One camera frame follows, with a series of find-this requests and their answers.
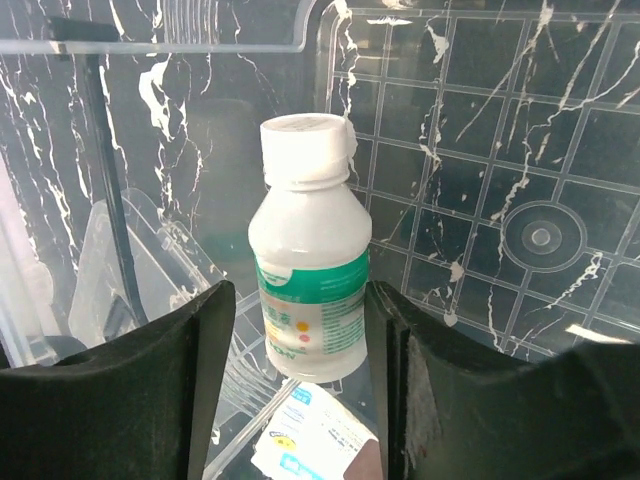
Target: black metal rod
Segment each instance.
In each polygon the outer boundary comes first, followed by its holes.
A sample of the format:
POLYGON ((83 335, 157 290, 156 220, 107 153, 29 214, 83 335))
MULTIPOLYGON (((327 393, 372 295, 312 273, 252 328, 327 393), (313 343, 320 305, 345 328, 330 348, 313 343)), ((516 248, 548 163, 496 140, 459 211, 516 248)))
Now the black metal rod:
MULTIPOLYGON (((51 17, 48 19, 49 34, 52 40, 83 40, 113 42, 118 39, 118 32, 112 25, 97 24, 71 20, 68 18, 51 17)), ((136 279, 135 263, 129 243, 127 221, 122 205, 120 182, 113 151, 113 139, 109 128, 109 118, 102 91, 100 78, 100 55, 78 55, 84 64, 85 87, 88 96, 89 110, 93 116, 94 132, 98 144, 98 165, 102 175, 107 211, 111 233, 118 257, 118 267, 124 286, 125 299, 138 325, 149 323, 140 299, 140 290, 136 279)))

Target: bottle label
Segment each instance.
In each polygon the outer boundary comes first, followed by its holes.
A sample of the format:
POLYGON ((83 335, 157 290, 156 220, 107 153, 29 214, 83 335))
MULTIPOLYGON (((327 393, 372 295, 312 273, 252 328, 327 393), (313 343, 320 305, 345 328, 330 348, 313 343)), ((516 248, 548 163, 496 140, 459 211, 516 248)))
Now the bottle label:
POLYGON ((345 265, 321 270, 256 263, 268 345, 275 353, 290 360, 331 355, 362 338, 367 251, 345 265))

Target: white bottle cap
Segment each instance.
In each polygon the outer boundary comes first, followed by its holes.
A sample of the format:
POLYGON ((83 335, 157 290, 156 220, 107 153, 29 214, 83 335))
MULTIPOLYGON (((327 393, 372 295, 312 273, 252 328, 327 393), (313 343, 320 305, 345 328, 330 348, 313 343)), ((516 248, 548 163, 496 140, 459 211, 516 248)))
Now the white bottle cap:
POLYGON ((264 179, 295 187, 349 177, 347 122, 337 115, 303 113, 267 120, 260 126, 264 179))

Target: green label stripe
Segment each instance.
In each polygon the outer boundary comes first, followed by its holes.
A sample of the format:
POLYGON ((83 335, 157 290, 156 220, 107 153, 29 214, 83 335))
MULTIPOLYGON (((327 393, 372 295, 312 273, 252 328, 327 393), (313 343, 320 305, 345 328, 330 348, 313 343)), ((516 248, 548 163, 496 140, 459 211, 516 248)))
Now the green label stripe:
POLYGON ((332 353, 342 352, 343 350, 346 350, 347 348, 354 345, 358 340, 362 338, 363 335, 364 335, 364 328, 356 331, 349 338, 345 338, 341 342, 330 343, 325 345, 324 353, 326 355, 330 355, 332 353))
MULTIPOLYGON (((369 275, 369 253, 365 252, 352 262, 322 270, 293 270, 291 278, 284 285, 282 276, 261 269, 256 262, 260 288, 279 300, 290 303, 322 304, 343 300, 356 294, 367 282, 369 275)), ((336 311, 326 314, 345 315, 337 306, 336 311)))
POLYGON ((360 300, 358 300, 355 303, 352 303, 351 305, 340 305, 339 309, 335 309, 334 311, 332 311, 331 313, 327 313, 324 309, 322 310, 323 315, 322 317, 326 320, 334 321, 340 321, 340 319, 346 315, 349 315, 352 312, 355 312, 356 310, 358 310, 359 308, 362 308, 362 305, 364 305, 364 297, 360 300))
POLYGON ((360 325, 360 322, 358 322, 357 324, 349 327, 348 329, 344 329, 338 332, 325 332, 324 333, 324 341, 325 342, 339 342, 340 340, 344 339, 344 338, 348 338, 352 333, 357 332, 358 330, 360 330, 362 328, 362 326, 360 325))
POLYGON ((358 308, 361 308, 362 305, 364 305, 364 295, 362 295, 362 297, 354 303, 345 302, 345 303, 330 303, 328 305, 323 305, 322 314, 326 318, 331 318, 332 316, 340 317, 343 315, 347 315, 348 313, 351 313, 354 310, 357 310, 358 308))
MULTIPOLYGON (((362 315, 362 314, 360 314, 360 315, 358 316, 358 319, 362 320, 362 316, 363 316, 363 315, 362 315)), ((333 321, 332 321, 331 323, 329 323, 329 322, 325 322, 325 321, 323 321, 323 322, 322 322, 322 330, 324 330, 325 332, 330 332, 330 331, 332 331, 332 330, 345 329, 345 328, 350 327, 351 325, 356 324, 356 323, 358 322, 358 319, 353 320, 351 323, 349 323, 349 324, 347 324, 347 325, 344 325, 344 326, 342 325, 342 322, 333 322, 333 321)))

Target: white paper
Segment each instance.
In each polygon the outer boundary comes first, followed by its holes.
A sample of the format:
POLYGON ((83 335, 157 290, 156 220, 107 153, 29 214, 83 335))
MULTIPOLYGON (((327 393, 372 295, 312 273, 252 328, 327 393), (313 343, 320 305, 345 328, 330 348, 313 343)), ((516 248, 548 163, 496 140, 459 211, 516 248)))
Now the white paper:
POLYGON ((302 383, 274 413, 251 462, 273 480, 342 480, 371 438, 328 392, 302 383))

